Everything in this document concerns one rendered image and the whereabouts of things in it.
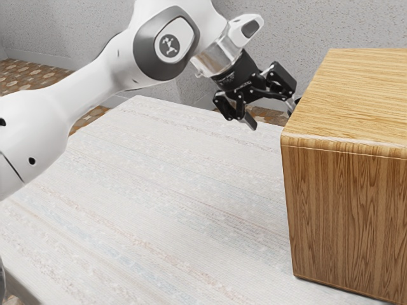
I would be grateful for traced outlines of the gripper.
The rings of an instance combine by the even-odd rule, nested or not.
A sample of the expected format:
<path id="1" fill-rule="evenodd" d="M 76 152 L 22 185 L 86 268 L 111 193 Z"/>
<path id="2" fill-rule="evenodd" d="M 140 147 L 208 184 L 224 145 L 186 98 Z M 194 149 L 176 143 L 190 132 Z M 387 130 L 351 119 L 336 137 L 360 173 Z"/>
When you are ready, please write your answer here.
<path id="1" fill-rule="evenodd" d="M 298 101 L 294 95 L 297 81 L 277 61 L 274 61 L 264 71 L 260 71 L 251 56 L 242 50 L 237 61 L 225 72 L 211 77 L 221 91 L 217 91 L 212 99 L 214 105 L 231 121 L 236 119 L 246 124 L 252 131 L 257 129 L 257 121 L 246 111 L 244 94 L 250 87 L 250 93 L 259 98 L 277 99 L 285 103 L 287 114 L 291 116 Z M 235 107 L 227 97 L 236 97 Z"/>

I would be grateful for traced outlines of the light wooden cabinet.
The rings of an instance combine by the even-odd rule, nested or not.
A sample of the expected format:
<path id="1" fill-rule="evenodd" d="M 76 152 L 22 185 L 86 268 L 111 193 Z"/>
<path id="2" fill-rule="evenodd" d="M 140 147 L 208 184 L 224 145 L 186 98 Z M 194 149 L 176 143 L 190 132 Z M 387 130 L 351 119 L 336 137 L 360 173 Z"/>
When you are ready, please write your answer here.
<path id="1" fill-rule="evenodd" d="M 407 48 L 329 50 L 280 145 L 294 275 L 407 305 Z"/>

